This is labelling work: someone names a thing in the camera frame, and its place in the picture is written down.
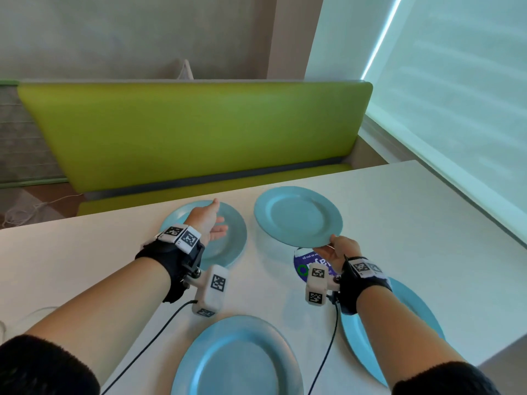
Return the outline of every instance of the blue plate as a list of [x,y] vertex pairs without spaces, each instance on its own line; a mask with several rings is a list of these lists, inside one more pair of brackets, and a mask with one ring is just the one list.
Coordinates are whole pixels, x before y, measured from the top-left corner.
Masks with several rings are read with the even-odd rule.
[[224,318],[190,345],[171,395],[303,395],[298,362],[281,334],[252,316]]
[[342,231],[342,216],[326,197],[303,187],[276,187],[256,200],[254,216],[274,239],[299,248],[329,243]]
[[[412,312],[423,319],[432,329],[434,329],[442,339],[445,339],[445,335],[443,334],[443,330],[441,330],[438,319],[435,318],[425,302],[406,285],[396,279],[390,278],[390,281],[395,296],[399,298],[403,304],[408,306]],[[360,363],[363,364],[373,377],[378,379],[380,383],[388,386],[383,373],[380,370],[379,364],[377,363],[372,346],[369,344],[368,336],[366,335],[366,331],[364,330],[362,321],[360,321],[359,315],[354,314],[353,316],[349,316],[341,314],[341,317],[346,339],[352,347],[357,359],[359,359]]]
[[[161,231],[168,229],[174,223],[183,223],[188,217],[190,211],[196,206],[208,206],[212,201],[195,201],[190,204],[177,208],[167,216],[161,225]],[[220,203],[218,216],[225,218],[225,223],[229,226],[227,235],[223,238],[211,241],[205,248],[201,258],[201,270],[207,270],[211,265],[220,265],[227,267],[240,256],[243,247],[247,242],[247,226],[240,213],[232,206],[224,202]]]

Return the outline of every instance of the person's right arm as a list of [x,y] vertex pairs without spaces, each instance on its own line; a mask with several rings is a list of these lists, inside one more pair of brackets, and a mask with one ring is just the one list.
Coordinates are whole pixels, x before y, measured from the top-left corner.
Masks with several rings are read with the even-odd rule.
[[[330,242],[331,246],[314,250],[338,273],[342,272],[344,255],[348,258],[363,256],[359,244],[352,239],[332,235]],[[424,377],[425,381],[440,377],[444,371],[437,372],[434,368],[447,363],[449,365],[445,365],[446,369],[450,371],[443,377],[454,377],[456,381],[456,377],[463,376],[464,369],[467,368],[471,376],[467,380],[470,385],[475,380],[482,385],[482,389],[489,387],[488,391],[466,393],[498,393],[483,373],[468,365],[458,352],[402,304],[389,289],[379,285],[366,288],[357,298],[356,306],[380,369],[391,389],[397,383],[400,386],[402,382],[415,380],[419,375],[423,378],[422,374],[428,371],[431,373],[428,373],[428,378]],[[449,385],[459,386],[458,382],[441,384],[445,388]]]

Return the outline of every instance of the sleeve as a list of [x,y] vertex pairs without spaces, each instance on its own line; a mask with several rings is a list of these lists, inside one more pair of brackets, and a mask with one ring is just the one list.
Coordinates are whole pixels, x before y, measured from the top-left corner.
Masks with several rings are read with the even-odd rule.
[[97,395],[93,372],[69,352],[31,335],[0,346],[0,393],[13,395]]
[[414,378],[399,381],[393,395],[500,395],[494,384],[476,367],[464,362],[449,362],[432,367]]

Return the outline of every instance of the green cushion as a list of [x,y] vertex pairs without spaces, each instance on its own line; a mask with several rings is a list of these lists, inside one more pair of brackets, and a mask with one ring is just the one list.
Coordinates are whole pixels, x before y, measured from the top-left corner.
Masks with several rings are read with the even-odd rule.
[[18,86],[80,193],[345,156],[371,93],[364,81]]
[[223,180],[220,182],[171,188],[169,190],[99,199],[97,201],[83,202],[79,207],[79,213],[77,213],[77,215],[89,215],[92,213],[113,211],[115,209],[130,208],[132,206],[155,204],[157,202],[171,201],[173,199],[196,197],[198,195],[220,193],[223,191],[237,190],[239,188],[286,182],[288,180],[304,179],[306,177],[346,172],[349,170],[351,170],[351,166],[347,164],[325,165],[297,169],[294,171],[269,173],[261,176],[244,177],[242,179]]

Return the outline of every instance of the forearm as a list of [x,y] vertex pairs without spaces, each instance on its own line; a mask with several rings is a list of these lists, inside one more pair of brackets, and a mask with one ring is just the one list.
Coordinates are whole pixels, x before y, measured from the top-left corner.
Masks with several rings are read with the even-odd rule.
[[357,299],[357,312],[390,388],[433,366],[464,361],[384,287],[366,288]]
[[170,289],[165,268],[133,261],[62,305],[27,334],[70,352],[103,384]]

